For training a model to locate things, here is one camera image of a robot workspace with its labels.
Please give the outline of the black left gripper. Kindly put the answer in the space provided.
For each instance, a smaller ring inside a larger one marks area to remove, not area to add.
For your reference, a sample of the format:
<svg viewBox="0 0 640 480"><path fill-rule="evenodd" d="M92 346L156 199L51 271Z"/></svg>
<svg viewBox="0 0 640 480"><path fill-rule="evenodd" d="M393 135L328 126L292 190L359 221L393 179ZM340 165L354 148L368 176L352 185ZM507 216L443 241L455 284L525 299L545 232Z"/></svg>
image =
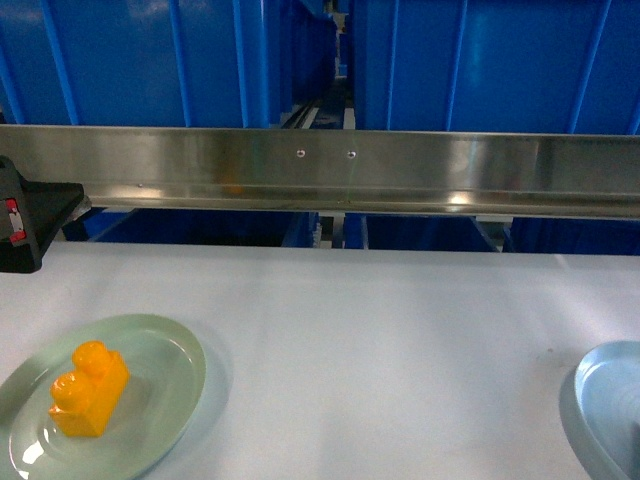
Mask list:
<svg viewBox="0 0 640 480"><path fill-rule="evenodd" d="M34 273L73 212L84 201L77 183L25 179L6 156L1 158L1 271Z"/></svg>

